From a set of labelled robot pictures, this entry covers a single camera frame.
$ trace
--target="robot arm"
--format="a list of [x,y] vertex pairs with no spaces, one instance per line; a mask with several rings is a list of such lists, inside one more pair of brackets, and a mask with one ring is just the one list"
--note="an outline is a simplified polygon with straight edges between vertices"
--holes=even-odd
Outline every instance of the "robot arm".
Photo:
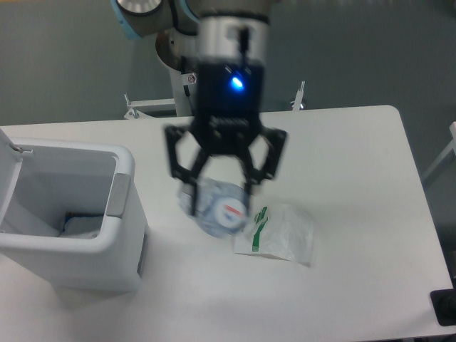
[[[193,189],[192,214],[197,203],[197,180],[210,157],[227,155],[241,162],[247,210],[252,187],[273,179],[276,174],[286,132],[265,128],[259,119],[272,2],[117,0],[115,3],[139,36],[172,28],[189,37],[197,32],[195,54],[177,56],[182,73],[197,74],[194,119],[190,126],[165,128],[171,175]],[[176,144],[186,132],[201,147],[190,170],[177,161]],[[249,151],[258,135],[269,146],[260,170],[254,168]]]

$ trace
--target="white table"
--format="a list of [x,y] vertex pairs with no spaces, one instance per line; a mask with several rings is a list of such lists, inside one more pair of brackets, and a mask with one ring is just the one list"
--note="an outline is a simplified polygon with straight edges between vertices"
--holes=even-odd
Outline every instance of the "white table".
[[[152,230],[136,293],[53,288],[0,258],[6,341],[369,341],[455,333],[429,293],[451,287],[398,112],[388,106],[267,113],[290,138],[253,208],[300,202],[318,225],[310,268],[236,255],[177,206],[162,126],[185,118],[5,127],[9,136],[128,147]],[[183,145],[191,159],[195,145]],[[206,175],[240,182],[234,160]]]

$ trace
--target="white trash bin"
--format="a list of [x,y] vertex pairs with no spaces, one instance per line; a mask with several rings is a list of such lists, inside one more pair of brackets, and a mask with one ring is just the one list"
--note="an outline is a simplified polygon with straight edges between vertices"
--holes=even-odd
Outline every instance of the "white trash bin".
[[[0,252],[58,286],[132,291],[148,225],[121,146],[14,139],[0,130]],[[89,238],[62,234],[69,216],[96,216]]]

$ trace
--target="bin lid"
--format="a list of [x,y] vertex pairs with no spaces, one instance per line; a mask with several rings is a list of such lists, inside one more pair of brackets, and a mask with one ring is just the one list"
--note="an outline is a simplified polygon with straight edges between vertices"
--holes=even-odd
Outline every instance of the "bin lid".
[[0,224],[13,197],[22,166],[21,153],[15,151],[14,146],[4,131],[0,129]]

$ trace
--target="clear plastic bag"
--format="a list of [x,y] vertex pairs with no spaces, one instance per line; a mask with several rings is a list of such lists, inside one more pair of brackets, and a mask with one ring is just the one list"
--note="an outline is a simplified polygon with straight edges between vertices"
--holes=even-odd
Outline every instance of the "clear plastic bag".
[[315,224],[293,204],[263,207],[234,238],[234,253],[275,257],[310,266]]
[[[192,188],[183,185],[179,204],[190,215]],[[198,201],[195,216],[198,225],[213,237],[236,234],[247,221],[244,190],[228,182],[201,178],[198,182]]]

